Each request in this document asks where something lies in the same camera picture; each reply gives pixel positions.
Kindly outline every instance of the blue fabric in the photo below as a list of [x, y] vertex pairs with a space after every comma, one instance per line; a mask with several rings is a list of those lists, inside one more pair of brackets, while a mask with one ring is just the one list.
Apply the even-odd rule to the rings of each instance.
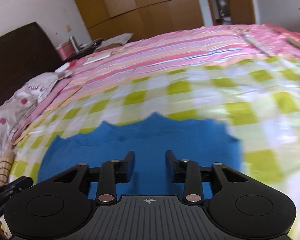
[[[128, 184], [116, 185], [117, 195], [182, 195], [184, 184], [166, 179], [165, 152], [172, 150], [178, 160], [190, 159], [200, 166], [224, 163], [241, 168], [237, 139], [226, 133], [224, 123], [212, 119], [175, 121], [159, 114], [124, 126], [107, 122], [89, 134], [62, 139], [56, 137], [43, 158], [38, 182], [48, 179], [78, 163], [89, 167], [125, 158], [135, 152], [135, 169]], [[95, 199], [97, 183], [92, 183], [88, 197]], [[211, 198], [210, 185], [203, 183], [204, 197]]]

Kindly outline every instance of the checkered bedsheet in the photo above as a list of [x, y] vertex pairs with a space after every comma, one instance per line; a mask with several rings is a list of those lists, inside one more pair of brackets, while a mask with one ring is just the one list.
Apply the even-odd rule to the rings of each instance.
[[[136, 122], [152, 112], [227, 122], [242, 140], [244, 172], [293, 198], [290, 183], [300, 172], [300, 60], [279, 57], [154, 74], [59, 107], [18, 144], [9, 179], [36, 181], [56, 135], [89, 133], [102, 121]], [[300, 201], [293, 200], [298, 217], [291, 236], [299, 240]]]

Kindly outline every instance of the white pillow with pink dots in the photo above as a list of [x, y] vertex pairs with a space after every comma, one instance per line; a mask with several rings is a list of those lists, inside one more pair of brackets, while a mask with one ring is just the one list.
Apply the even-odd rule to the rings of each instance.
[[52, 91], [58, 80], [70, 71], [43, 73], [29, 80], [12, 98], [0, 106], [0, 156], [8, 150], [13, 134], [36, 106]]

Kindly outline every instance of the wooden wardrobe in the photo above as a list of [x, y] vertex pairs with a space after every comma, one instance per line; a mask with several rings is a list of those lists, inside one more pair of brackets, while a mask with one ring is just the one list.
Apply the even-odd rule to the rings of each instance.
[[203, 26], [198, 0], [75, 0], [92, 39], [131, 40]]

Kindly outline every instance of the blue cloth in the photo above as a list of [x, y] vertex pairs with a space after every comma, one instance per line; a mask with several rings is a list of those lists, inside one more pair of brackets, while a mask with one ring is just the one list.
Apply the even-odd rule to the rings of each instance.
[[[116, 185], [117, 195], [182, 195], [184, 184], [171, 184], [166, 178], [165, 152], [172, 150], [178, 160], [190, 159], [200, 166], [224, 163], [236, 170], [241, 167], [237, 139], [226, 133], [224, 123], [212, 119], [175, 121], [152, 114], [147, 119], [124, 126], [107, 122], [89, 134], [62, 139], [57, 136], [43, 158], [38, 182], [48, 179], [78, 163], [89, 167], [125, 158], [135, 152], [136, 162], [131, 182]], [[97, 183], [92, 183], [88, 197], [95, 199]], [[205, 199], [212, 193], [203, 183]]]

